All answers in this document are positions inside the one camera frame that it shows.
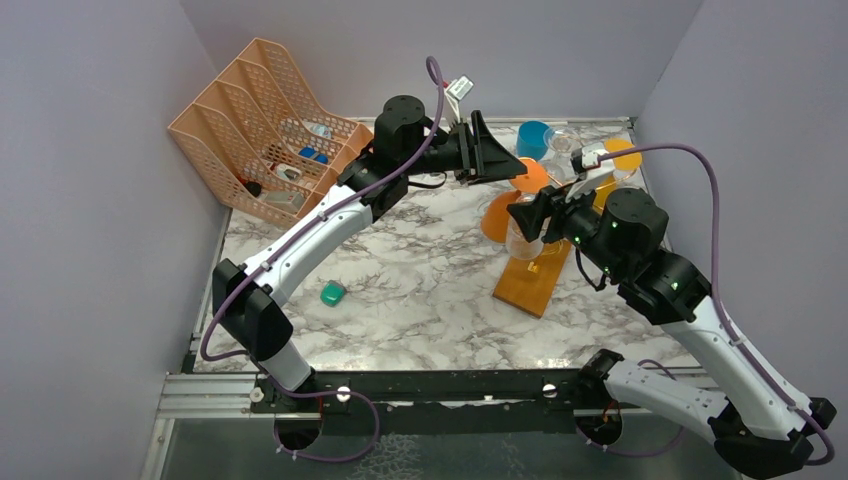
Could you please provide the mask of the blue plastic wine glass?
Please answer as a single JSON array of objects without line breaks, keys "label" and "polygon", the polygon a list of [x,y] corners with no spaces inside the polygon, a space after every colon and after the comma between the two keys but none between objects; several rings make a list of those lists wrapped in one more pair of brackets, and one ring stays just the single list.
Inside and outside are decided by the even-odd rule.
[{"label": "blue plastic wine glass", "polygon": [[538,120],[522,123],[517,131],[516,154],[533,160],[542,160],[548,152],[545,134],[549,125]]}]

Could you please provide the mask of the clear wine glass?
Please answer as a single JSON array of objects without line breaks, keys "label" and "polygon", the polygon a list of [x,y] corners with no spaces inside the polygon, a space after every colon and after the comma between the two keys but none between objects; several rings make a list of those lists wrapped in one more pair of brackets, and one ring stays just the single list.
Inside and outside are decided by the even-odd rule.
[{"label": "clear wine glass", "polygon": [[571,154],[582,148],[582,140],[578,132],[568,126],[549,127],[543,140],[548,152],[540,165],[546,171],[550,183],[564,185],[568,179],[566,167],[570,165]]}]

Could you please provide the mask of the clear tumbler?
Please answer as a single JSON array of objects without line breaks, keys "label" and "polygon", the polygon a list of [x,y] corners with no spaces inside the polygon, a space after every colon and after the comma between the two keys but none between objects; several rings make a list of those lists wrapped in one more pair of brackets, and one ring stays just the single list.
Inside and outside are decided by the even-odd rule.
[{"label": "clear tumbler", "polygon": [[540,239],[528,241],[510,213],[508,213],[507,219],[504,245],[509,255],[514,259],[523,261],[537,258],[543,251],[543,242]]}]

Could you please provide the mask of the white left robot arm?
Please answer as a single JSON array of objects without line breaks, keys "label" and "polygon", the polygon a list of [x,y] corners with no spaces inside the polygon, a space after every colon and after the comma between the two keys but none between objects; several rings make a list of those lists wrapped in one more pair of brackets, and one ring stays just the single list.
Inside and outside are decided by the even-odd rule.
[{"label": "white left robot arm", "polygon": [[350,237],[372,225],[408,192],[412,175],[451,173],[466,185],[509,180],[527,168],[490,133],[480,111],[449,130],[409,95],[387,100],[374,137],[324,198],[271,246],[212,274],[214,326],[223,327],[298,411],[313,401],[313,369],[292,340],[285,305],[301,282]]}]

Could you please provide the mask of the orange plastic wine glass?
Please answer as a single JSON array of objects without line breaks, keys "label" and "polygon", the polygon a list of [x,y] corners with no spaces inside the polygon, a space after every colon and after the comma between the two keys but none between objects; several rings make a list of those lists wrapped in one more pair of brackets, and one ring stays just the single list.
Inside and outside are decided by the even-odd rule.
[{"label": "orange plastic wine glass", "polygon": [[489,204],[481,220],[482,233],[498,244],[504,244],[506,241],[510,219],[507,206],[517,202],[523,194],[530,194],[533,198],[540,189],[549,185],[547,171],[536,160],[529,157],[520,157],[519,160],[524,164],[527,172],[509,180],[512,189],[499,194]]}]

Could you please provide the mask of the wooden rack base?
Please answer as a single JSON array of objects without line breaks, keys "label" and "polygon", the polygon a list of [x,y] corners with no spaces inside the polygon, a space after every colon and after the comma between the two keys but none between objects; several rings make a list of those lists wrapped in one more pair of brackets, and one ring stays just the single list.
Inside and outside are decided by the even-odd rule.
[{"label": "wooden rack base", "polygon": [[572,245],[562,240],[544,246],[533,260],[510,258],[492,296],[532,317],[541,318],[571,251]]}]

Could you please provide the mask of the yellow plastic wine glass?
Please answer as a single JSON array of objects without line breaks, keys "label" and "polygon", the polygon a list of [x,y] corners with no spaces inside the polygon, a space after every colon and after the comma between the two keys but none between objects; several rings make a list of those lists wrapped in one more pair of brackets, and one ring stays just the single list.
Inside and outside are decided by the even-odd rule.
[{"label": "yellow plastic wine glass", "polygon": [[[634,148],[630,141],[621,138],[610,138],[605,140],[603,144],[608,152],[619,152]],[[632,153],[619,156],[613,159],[613,163],[615,166],[614,173],[606,177],[596,189],[593,208],[597,212],[604,209],[608,196],[618,188],[620,183],[630,179],[638,172],[642,164],[642,154]]]}]

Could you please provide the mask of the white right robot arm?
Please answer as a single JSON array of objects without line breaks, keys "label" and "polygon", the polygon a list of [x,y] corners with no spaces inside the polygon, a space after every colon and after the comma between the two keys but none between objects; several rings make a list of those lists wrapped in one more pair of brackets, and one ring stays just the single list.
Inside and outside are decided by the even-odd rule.
[{"label": "white right robot arm", "polygon": [[667,213],[645,191],[612,192],[602,210],[591,197],[567,199],[547,187],[511,204],[529,240],[567,240],[598,267],[618,295],[675,338],[716,383],[713,391],[646,370],[603,349],[581,369],[579,398],[645,408],[697,434],[738,472],[771,479],[816,464],[811,441],[835,417],[833,404],[792,387],[739,333],[708,279],[662,245]]}]

